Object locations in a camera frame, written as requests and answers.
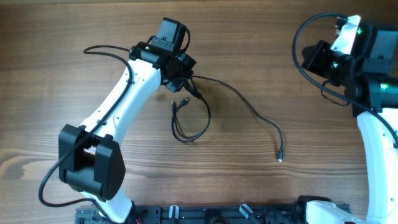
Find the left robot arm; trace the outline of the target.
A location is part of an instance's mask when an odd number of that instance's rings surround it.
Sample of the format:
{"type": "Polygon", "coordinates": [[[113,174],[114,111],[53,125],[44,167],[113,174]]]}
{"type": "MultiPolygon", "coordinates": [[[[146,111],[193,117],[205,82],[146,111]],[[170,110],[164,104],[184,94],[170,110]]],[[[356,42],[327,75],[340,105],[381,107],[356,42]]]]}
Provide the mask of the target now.
{"type": "Polygon", "coordinates": [[[93,202],[107,223],[135,223],[134,202],[121,184],[126,167],[121,144],[139,110],[161,85],[180,91],[196,61],[186,54],[182,23],[163,18],[156,36],[129,50],[124,75],[100,107],[78,127],[65,125],[58,137],[59,178],[93,202]]]}

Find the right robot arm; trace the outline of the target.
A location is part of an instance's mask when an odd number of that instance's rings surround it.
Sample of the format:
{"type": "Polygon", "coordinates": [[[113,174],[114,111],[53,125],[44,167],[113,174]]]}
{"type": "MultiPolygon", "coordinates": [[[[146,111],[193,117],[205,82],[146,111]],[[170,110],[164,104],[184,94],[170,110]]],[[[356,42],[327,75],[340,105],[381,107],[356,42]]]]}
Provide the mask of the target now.
{"type": "Polygon", "coordinates": [[[364,143],[369,204],[365,223],[397,223],[397,78],[392,77],[397,29],[334,14],[336,40],[302,50],[297,41],[314,16],[297,30],[292,58],[299,72],[322,94],[351,105],[364,143]]]}

